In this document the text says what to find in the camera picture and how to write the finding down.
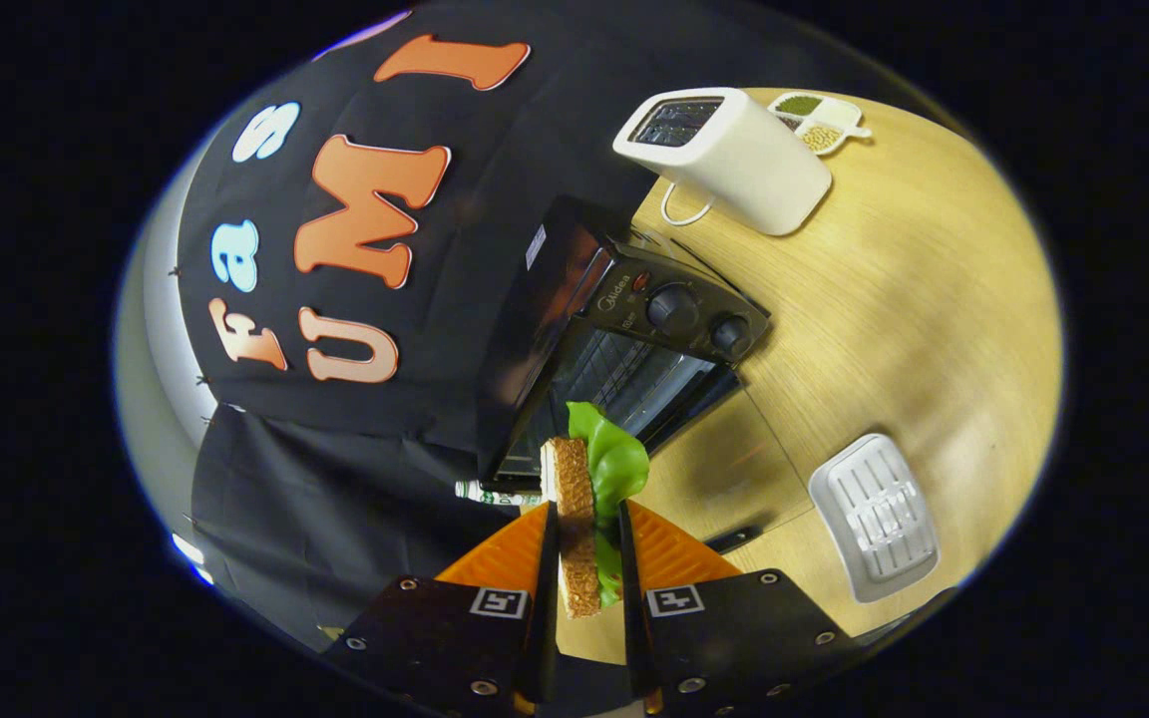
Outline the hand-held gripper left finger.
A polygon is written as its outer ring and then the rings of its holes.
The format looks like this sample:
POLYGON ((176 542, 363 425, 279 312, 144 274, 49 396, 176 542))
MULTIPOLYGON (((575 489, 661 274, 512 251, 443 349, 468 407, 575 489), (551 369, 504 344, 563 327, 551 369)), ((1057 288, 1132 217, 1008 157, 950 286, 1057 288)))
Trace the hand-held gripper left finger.
POLYGON ((441 576, 400 576, 324 651, 337 672, 438 717, 534 717, 552 698, 560 514, 547 502, 441 576))

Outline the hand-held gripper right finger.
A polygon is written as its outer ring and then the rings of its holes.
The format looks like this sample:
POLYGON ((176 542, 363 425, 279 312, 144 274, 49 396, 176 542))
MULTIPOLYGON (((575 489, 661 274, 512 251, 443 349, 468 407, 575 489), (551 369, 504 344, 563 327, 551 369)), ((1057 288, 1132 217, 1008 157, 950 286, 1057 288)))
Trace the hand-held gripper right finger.
POLYGON ((634 501, 619 505, 624 636, 650 717, 774 717, 859 641, 780 569, 743 572, 634 501))

